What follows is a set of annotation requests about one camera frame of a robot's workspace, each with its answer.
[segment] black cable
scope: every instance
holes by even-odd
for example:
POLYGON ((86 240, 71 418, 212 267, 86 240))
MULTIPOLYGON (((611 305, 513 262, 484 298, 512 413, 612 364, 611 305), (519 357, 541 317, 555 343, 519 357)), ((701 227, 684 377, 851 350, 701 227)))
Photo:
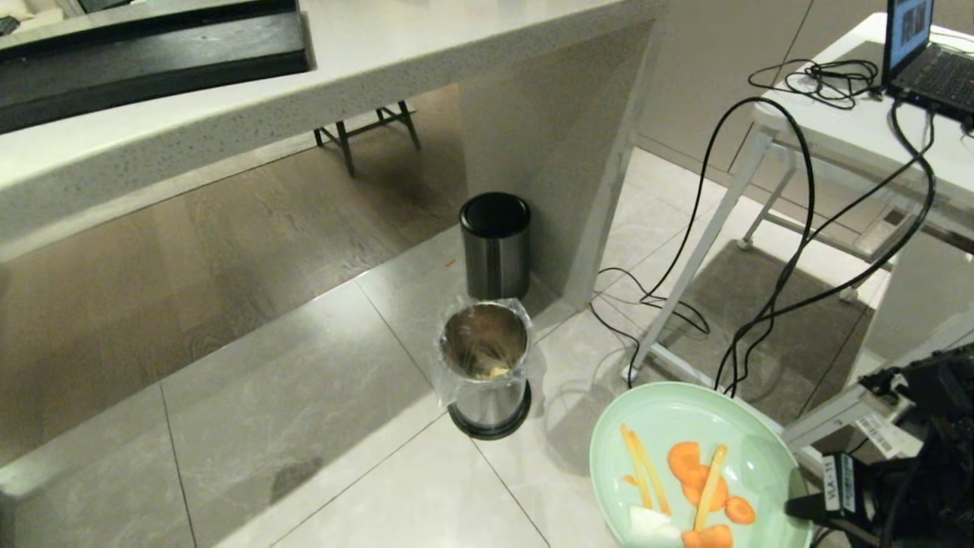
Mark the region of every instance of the black cable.
POLYGON ((878 270, 879 268, 881 268, 886 262, 888 262, 896 253, 898 253, 899 250, 902 249, 902 247, 906 244, 906 242, 911 237, 913 237, 913 235, 917 232, 917 230, 919 230, 919 228, 922 226, 922 223, 923 223, 923 221, 926 218, 926 214, 929 211, 930 206, 933 203, 933 197, 934 197, 934 194, 935 194, 935 176, 933 174, 933 169, 930 167, 929 163, 923 158, 923 154, 926 153, 926 151, 928 151, 933 146, 933 141, 934 141, 933 111, 927 113, 927 124, 928 124, 928 126, 930 128, 930 141, 922 149, 922 151, 917 151, 913 147, 913 145, 909 142, 909 140, 906 139, 906 137, 903 135, 902 130, 900 129, 899 120, 897 118, 896 112, 897 112, 897 109, 899 108, 899 106, 901 104, 902 104, 902 100, 898 98, 894 102, 893 107, 892 107, 892 110, 890 111, 890 118, 891 118, 891 121, 892 121, 893 132, 897 136, 897 139, 900 140, 901 144, 903 144, 903 146, 905 148, 907 148, 908 151, 911 152, 911 154, 913 155, 913 158, 911 158, 911 160, 907 164, 905 164, 904 166, 902 166, 900 169, 898 169, 892 175, 890 175, 885 180, 883 180, 879 184, 877 184, 877 186, 875 186, 869 192, 866 192, 865 194, 863 194, 862 196, 860 196, 856 200, 852 201, 852 203, 850 203, 849 205, 845 206, 837 214, 835 214, 832 217, 830 217, 829 219, 827 219, 821 226, 818 227, 818 229, 816 229, 814 231, 814 233, 811 235, 811 238, 808 241, 803 241, 803 243, 800 244, 800 249, 803 248, 805 245, 807 245, 807 243, 810 242, 811 239, 814 239, 815 237, 817 237, 818 234, 820 234, 821 231, 823 229, 825 229, 829 224, 831 224, 832 222, 836 221, 840 216, 844 215, 849 210, 851 210, 855 206, 857 206, 860 203, 862 203, 862 201, 866 200, 869 196, 872 196, 874 193, 876 193, 877 191, 879 191, 881 188, 883 188, 884 186, 886 186, 887 184, 889 184, 897 176, 899 176, 900 174, 902 174, 903 172, 905 172, 907 169, 909 169, 913 165, 913 163, 920 162, 920 164, 923 166, 924 172, 927 175, 928 191, 927 191, 926 199, 924 200, 923 207, 921 208, 921 211, 920 211, 917 219, 915 220, 914 224, 908 229, 908 231, 904 235, 904 237, 901 238, 896 244, 894 244, 894 246, 889 251, 887 251, 887 253, 885 255, 883 255, 882 257, 880 257, 869 268, 867 268, 864 272, 862 272, 861 274, 859 274, 858 276, 856 276, 852 280, 849 280, 848 282, 845 282, 844 284, 842 284, 840 286, 837 286, 835 288, 832 288, 829 291, 826 291, 826 292, 823 292, 823 293, 814 295, 814 296, 809 297, 809 298, 807 298, 805 300, 802 300, 800 302, 791 304, 791 305, 789 305, 789 306, 787 306, 787 307, 785 307, 783 309, 773 310, 773 305, 774 305, 774 303, 775 303, 775 301, 776 301, 776 299, 778 297, 777 294, 780 294, 780 289, 779 288, 783 286, 783 284, 781 284, 780 282, 787 280, 787 277, 785 276, 786 275, 786 270, 789 270, 789 267, 794 268, 794 265, 797 264, 797 261, 796 261, 795 257, 793 256, 792 257, 792 260, 789 261, 789 263, 788 263, 788 265, 786 265, 785 269, 782 270, 782 275, 781 275, 781 277, 779 277, 779 284, 775 287, 775 294, 773 294, 772 295, 772 298, 768 301, 769 304, 770 304, 770 306, 767 307, 769 309, 769 311, 768 310, 762 310, 762 312, 760 312, 758 314, 758 316, 754 320, 752 320, 748 324, 745 324, 744 326, 742 326, 741 329, 738 330, 738 332, 734 335, 734 338, 733 338, 733 340, 732 340, 732 342, 731 342, 731 344, 730 344, 730 346, 728 348, 728 351, 725 353, 724 358, 721 360, 721 365, 718 368, 717 377, 716 377, 716 379, 714 381, 714 387, 715 388, 717 388, 717 386, 718 386, 718 383, 720 381, 720 377, 721 377, 721 375, 723 373, 724 366, 725 366, 725 364, 727 362, 728 357, 732 357, 732 366, 733 366, 733 371, 734 371, 734 382, 728 387, 728 389, 725 392, 730 392, 731 393, 731 396, 733 397, 733 395, 736 394, 736 385, 739 382, 741 382, 742 380, 744 380, 744 378, 747 377, 747 374, 748 374, 747 358, 750 355, 751 351, 754 349, 754 347, 758 343, 760 343, 761 341, 763 341, 767 337, 767 335, 769 333, 769 330, 766 331, 766 333, 764 335, 762 335, 761 338, 759 338, 757 341, 755 341, 754 343, 752 343, 752 346, 748 349, 748 352, 745 355, 744 376, 738 377, 736 375, 736 372, 737 372, 737 369, 738 369, 737 353, 735 351, 736 344, 740 341, 741 338, 743 338, 751 330, 751 328, 753 328, 755 325, 757 325, 758 323, 761 323, 761 322, 763 322, 765 320, 767 320, 767 321, 773 321, 773 319, 775 317, 777 317, 777 316, 780 316, 782 314, 786 314, 786 313, 791 312, 793 310, 797 310, 797 309, 799 309, 799 308, 801 308, 803 306, 807 306, 809 304, 812 304, 813 302, 816 302, 818 300, 821 300, 822 298, 826 298, 826 297, 831 296, 833 294, 839 293, 842 290, 844 290, 845 288, 848 288, 850 286, 853 286, 853 285, 859 283, 862 280, 865 280, 866 278, 868 278, 869 276, 871 276, 876 270, 878 270))
POLYGON ((808 546, 808 548, 817 548, 817 546, 821 544, 823 540, 825 540, 825 537, 836 532, 836 530, 837 529, 830 528, 816 533, 814 540, 811 541, 811 544, 808 546))
MULTIPOLYGON (((643 292, 643 296, 640 297, 638 304, 645 304, 646 306, 651 306, 653 308, 659 308, 659 309, 661 309, 662 306, 659 306, 658 304, 655 304, 655 303, 652 303, 652 302, 645 302, 645 300, 647 298, 654 298, 654 299, 656 299, 656 302, 666 302, 667 297, 665 297, 665 296, 659 296, 657 294, 647 293, 646 292, 646 288, 644 288, 643 287, 643 284, 641 284, 639 282, 639 279, 636 278, 636 276, 633 275, 632 272, 629 272, 625 268, 619 268, 618 266, 608 266, 606 268, 603 268, 602 270, 599 270, 598 273, 599 274, 602 274, 603 272, 610 272, 610 271, 621 272, 622 274, 625 274, 626 276, 629 277, 629 279, 631 279, 633 282, 636 283, 636 287, 639 288, 639 291, 643 292)), ((696 308, 694 308, 691 304, 688 304, 688 303, 686 303, 686 302, 684 302, 682 300, 678 300, 676 304, 677 304, 677 306, 686 306, 687 308, 689 308, 692 311, 692 313, 695 314, 697 318, 699 318, 700 323, 702 323, 703 326, 698 325, 696 322, 694 322, 690 318, 684 316, 683 314, 677 312, 676 310, 673 311, 673 314, 675 314, 675 315, 679 316, 680 318, 682 318, 685 322, 687 322, 688 324, 690 324, 691 326, 693 326, 697 331, 699 331, 699 332, 701 332, 703 334, 710 334, 710 324, 708 324, 707 323, 707 319, 703 317, 703 313, 701 313, 699 310, 697 310, 696 308)))
POLYGON ((610 326, 605 320, 602 319, 602 316, 599 316, 599 313, 595 311, 595 304, 594 304, 594 302, 589 302, 588 303, 588 307, 592 309, 592 314, 595 315, 595 319, 598 320, 600 324, 602 324, 603 326, 605 326, 606 329, 608 329, 609 331, 611 331, 613 333, 618 333, 618 334, 620 334, 620 335, 622 335, 624 337, 630 338, 630 339, 632 339, 633 342, 636 343, 636 349, 632 353, 632 357, 629 358, 629 369, 626 370, 626 374, 625 374, 625 385, 626 385, 627 388, 630 388, 631 389, 632 388, 632 367, 635 365, 636 355, 639 354, 639 347, 640 347, 639 339, 636 338, 636 337, 634 337, 634 336, 632 336, 629 333, 626 333, 626 332, 617 330, 616 328, 610 326))
POLYGON ((760 68, 747 77, 747 83, 763 90, 774 90, 785 94, 795 94, 827 104, 839 110, 851 110, 857 104, 856 98, 865 94, 878 93, 877 77, 880 69, 874 62, 865 59, 834 60, 830 62, 815 62, 811 59, 788 59, 782 63, 760 68), (790 64, 802 63, 806 66, 792 72, 781 81, 785 87, 777 85, 767 86, 754 81, 754 78, 765 72, 778 70, 790 64), (792 82, 795 77, 810 78, 814 82, 814 89, 797 86, 792 82), (844 90, 836 84, 844 83, 844 90))
POLYGON ((889 548, 892 546, 893 540, 893 526, 896 523, 896 511, 899 510, 900 504, 903 503, 903 498, 906 496, 907 491, 910 490, 910 485, 913 483, 914 478, 917 476, 917 470, 923 462, 923 456, 930 451, 930 447, 934 445, 937 441, 937 430, 935 428, 930 428, 926 433, 926 437, 923 440, 923 446, 920 448, 919 453, 914 457, 913 462, 910 463, 910 468, 907 469, 907 475, 900 482, 899 487, 896 488, 896 493, 893 494, 893 501, 889 505, 889 510, 886 512, 886 519, 882 524, 882 530, 880 532, 880 548, 889 548))
MULTIPOLYGON (((792 256, 792 260, 794 261, 795 264, 797 264, 798 263, 798 258, 801 256, 802 250, 805 248, 806 241, 811 238, 810 232, 811 232, 811 226, 812 226, 814 209, 815 209, 815 175, 814 175, 814 171, 812 170, 812 167, 811 167, 811 153, 809 152, 809 149, 808 149, 808 143, 805 140, 805 134, 802 132, 801 126, 799 126, 798 122, 791 115, 791 113, 788 112, 788 110, 785 109, 785 107, 781 106, 777 102, 775 102, 775 101, 773 101, 771 99, 768 99, 768 98, 746 98, 746 99, 742 99, 742 100, 738 101, 731 108, 729 108, 728 111, 724 113, 724 116, 722 116, 721 119, 720 119, 720 121, 717 123, 717 127, 714 128, 714 132, 710 136, 710 141, 707 143, 707 149, 706 149, 706 152, 703 155, 703 165, 702 165, 702 167, 700 169, 699 187, 701 189, 703 187, 704 177, 705 177, 706 172, 707 172, 707 165, 710 162, 710 153, 713 150, 714 142, 717 140, 717 135, 720 133, 721 128, 724 126, 724 122, 728 119, 729 116, 731 116, 731 114, 737 108, 739 108, 740 106, 742 106, 744 104, 750 103, 750 102, 762 102, 762 103, 765 103, 765 104, 769 104, 770 106, 773 106, 775 109, 777 109, 779 112, 781 112, 781 114, 788 120, 788 124, 791 126, 792 130, 795 132, 795 136, 796 136, 796 138, 798 139, 798 142, 799 142, 799 147, 802 150, 803 159, 805 160, 805 172, 807 173, 807 182, 808 182, 808 203, 807 203, 807 211, 806 211, 806 217, 805 217, 805 228, 802 231, 802 243, 799 245, 798 250, 792 256)), ((694 208, 694 211, 695 211, 696 210, 696 203, 694 203, 693 208, 694 208)), ((659 280, 659 283, 656 284, 656 287, 657 288, 660 285, 662 285, 663 280, 666 279, 666 276, 669 275, 670 271, 676 265, 677 261, 680 258, 680 254, 683 252, 684 246, 687 244, 687 239, 689 237, 690 237, 690 229, 688 228, 687 229, 687 233, 684 234, 683 242, 680 244, 680 249, 677 251, 676 256, 673 257, 673 261, 670 263, 670 267, 666 269, 666 272, 663 274, 663 277, 659 280)), ((785 268, 782 270, 781 277, 779 277, 778 286, 783 286, 784 285, 784 283, 791 276, 791 272, 792 272, 793 269, 794 269, 794 264, 793 263, 789 263, 789 264, 786 264, 785 265, 785 268)), ((764 314, 773 305, 774 305, 774 300, 773 299, 769 299, 768 300, 768 303, 765 304, 765 306, 762 308, 762 310, 759 313, 759 315, 760 314, 764 314)), ((725 354, 725 359, 721 362, 721 368, 718 370, 717 377, 714 379, 714 390, 717 390, 719 388, 720 375, 721 375, 721 372, 723 371, 724 362, 726 360, 727 360, 727 354, 725 354)), ((737 365, 736 365, 736 361, 735 361, 735 364, 734 364, 733 376, 734 376, 735 379, 737 379, 737 365)))
MULTIPOLYGON (((646 306, 651 306, 653 308, 662 308, 662 306, 659 306, 658 304, 656 304, 654 302, 644 302, 642 299, 643 298, 647 298, 647 295, 648 295, 648 296, 651 296, 652 298, 657 299, 657 301, 665 301, 666 300, 666 297, 645 294, 646 289, 643 288, 643 284, 641 284, 639 282, 639 279, 636 278, 628 270, 626 270, 624 268, 619 268, 617 266, 610 266, 610 267, 607 267, 607 268, 603 268, 602 270, 599 270, 598 271, 598 274, 602 274, 603 272, 609 272, 609 271, 613 271, 613 270, 616 270, 618 272, 621 272, 621 273, 625 274, 626 276, 628 276, 629 278, 631 278, 632 281, 636 283, 636 286, 639 287, 639 291, 641 291, 641 292, 644 293, 643 297, 639 300, 639 304, 644 304, 646 306)), ((696 314, 696 317, 700 319, 700 322, 703 324, 703 326, 698 325, 696 322, 694 322, 690 318, 684 316, 683 314, 677 312, 676 310, 673 311, 673 314, 675 314, 676 316, 679 316, 680 318, 682 318, 685 322, 687 322, 688 324, 690 324, 691 326, 693 326, 699 332, 701 332, 703 334, 710 334, 710 324, 707 323, 707 319, 703 317, 703 314, 700 313, 699 310, 697 310, 692 305, 689 305, 689 304, 687 304, 686 302, 683 302, 683 301, 677 301, 677 304, 682 304, 683 306, 686 306, 687 308, 691 309, 693 311, 693 313, 696 314)), ((611 331, 613 333, 618 333, 618 334, 620 334, 620 335, 622 335, 622 336, 624 336, 626 338, 629 338, 633 342, 636 343, 636 351, 633 352, 632 358, 629 359, 629 369, 627 370, 627 374, 626 374, 626 386, 628 388, 632 388, 632 368, 635 365, 636 354, 639 354, 639 348, 640 348, 639 339, 637 339, 635 336, 633 336, 633 335, 631 335, 629 333, 626 333, 624 331, 618 330, 618 329, 610 326, 609 323, 606 322, 605 320, 603 320, 602 317, 599 316, 598 312, 595 311, 595 306, 591 302, 588 303, 588 306, 592 309, 592 314, 595 315, 595 319, 598 320, 600 324, 602 324, 603 326, 605 326, 606 329, 608 329, 609 331, 611 331)))
POLYGON ((861 441, 861 442, 859 442, 859 445, 858 445, 858 446, 856 446, 856 447, 854 447, 854 448, 853 448, 853 449, 852 449, 851 451, 849 451, 848 453, 849 453, 849 454, 853 454, 853 453, 855 453, 856 451, 858 451, 858 450, 861 450, 861 449, 862 449, 862 447, 863 447, 863 446, 865 446, 865 445, 866 445, 866 442, 868 442, 868 441, 869 441, 869 436, 866 436, 866 439, 865 439, 865 440, 863 440, 863 441, 861 441))

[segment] white quartz countertop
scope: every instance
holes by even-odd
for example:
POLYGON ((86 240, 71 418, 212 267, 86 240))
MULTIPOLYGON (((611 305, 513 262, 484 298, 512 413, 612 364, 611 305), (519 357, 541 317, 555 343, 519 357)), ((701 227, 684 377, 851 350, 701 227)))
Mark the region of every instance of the white quartz countertop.
POLYGON ((303 0, 314 68, 0 136, 0 245, 127 192, 658 16, 662 0, 303 0))

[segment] light green bowl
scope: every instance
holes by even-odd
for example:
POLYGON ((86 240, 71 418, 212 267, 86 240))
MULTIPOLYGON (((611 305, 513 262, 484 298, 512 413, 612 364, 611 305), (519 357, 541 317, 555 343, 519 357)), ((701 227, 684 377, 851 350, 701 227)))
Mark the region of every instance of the light green bowl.
MULTIPOLYGON (((700 444, 701 464, 710 463, 720 444, 728 446, 723 477, 730 496, 742 496, 758 519, 750 526, 733 524, 723 512, 711 513, 707 526, 726 524, 735 548, 774 546, 804 548, 811 540, 811 523, 784 513, 785 501, 807 494, 795 457, 784 442, 758 417, 734 400, 713 390, 684 382, 655 382, 629 390, 602 413, 589 448, 595 498, 606 524, 621 544, 630 538, 629 507, 641 506, 639 490, 622 477, 635 475, 619 425, 634 430, 661 477, 680 530, 693 528, 695 508, 683 496, 666 457, 681 442, 700 444)), ((659 509, 652 492, 654 509, 659 509)))

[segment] trash can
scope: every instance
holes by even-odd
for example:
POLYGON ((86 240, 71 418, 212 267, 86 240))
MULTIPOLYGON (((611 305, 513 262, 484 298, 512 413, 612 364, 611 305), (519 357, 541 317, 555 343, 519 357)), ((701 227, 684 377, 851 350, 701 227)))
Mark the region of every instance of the trash can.
POLYGON ((460 208, 470 296, 524 298, 531 273, 530 224, 531 208, 513 194, 487 192, 460 208))
POLYGON ((478 302, 446 322, 440 358, 464 385, 447 410, 468 436, 499 440, 528 416, 531 386, 522 369, 528 336, 524 320, 496 302, 478 302))

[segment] laptop screen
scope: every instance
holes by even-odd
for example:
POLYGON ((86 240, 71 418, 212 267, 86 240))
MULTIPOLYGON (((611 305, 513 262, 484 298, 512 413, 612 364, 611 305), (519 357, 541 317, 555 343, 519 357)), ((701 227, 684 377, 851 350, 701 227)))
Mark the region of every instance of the laptop screen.
POLYGON ((933 18, 933 0, 894 0, 890 2, 892 36, 889 44, 889 68, 895 68, 907 55, 926 45, 933 18))

